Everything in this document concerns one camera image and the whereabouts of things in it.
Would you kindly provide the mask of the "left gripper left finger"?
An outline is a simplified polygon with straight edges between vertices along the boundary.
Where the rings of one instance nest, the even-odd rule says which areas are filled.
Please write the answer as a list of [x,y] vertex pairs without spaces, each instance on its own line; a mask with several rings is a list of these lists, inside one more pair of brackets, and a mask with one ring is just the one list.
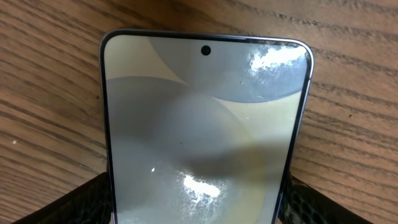
[[12,224],[109,224],[111,212],[109,174],[103,172]]

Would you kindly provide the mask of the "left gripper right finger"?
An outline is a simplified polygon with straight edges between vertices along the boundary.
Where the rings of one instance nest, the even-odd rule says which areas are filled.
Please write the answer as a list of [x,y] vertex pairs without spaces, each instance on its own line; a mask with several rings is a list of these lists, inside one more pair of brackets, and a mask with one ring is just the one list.
[[279,220],[283,224],[371,224],[292,175],[284,185]]

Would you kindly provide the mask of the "Samsung Galaxy smartphone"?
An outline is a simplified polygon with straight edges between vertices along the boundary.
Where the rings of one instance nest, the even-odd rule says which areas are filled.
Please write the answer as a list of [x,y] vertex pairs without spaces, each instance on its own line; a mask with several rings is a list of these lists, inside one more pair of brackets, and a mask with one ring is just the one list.
[[312,80],[294,39],[118,29],[99,46],[116,223],[275,223]]

